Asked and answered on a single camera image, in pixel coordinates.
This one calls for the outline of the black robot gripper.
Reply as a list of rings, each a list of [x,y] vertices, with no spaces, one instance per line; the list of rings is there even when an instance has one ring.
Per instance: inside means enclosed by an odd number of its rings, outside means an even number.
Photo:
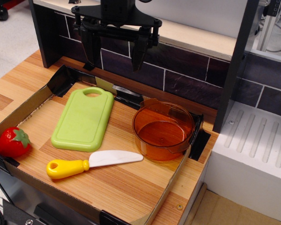
[[[100,57],[100,37],[131,41],[133,71],[139,71],[149,47],[159,43],[162,21],[141,12],[134,0],[102,0],[99,5],[74,6],[74,27],[78,31],[88,64]]]

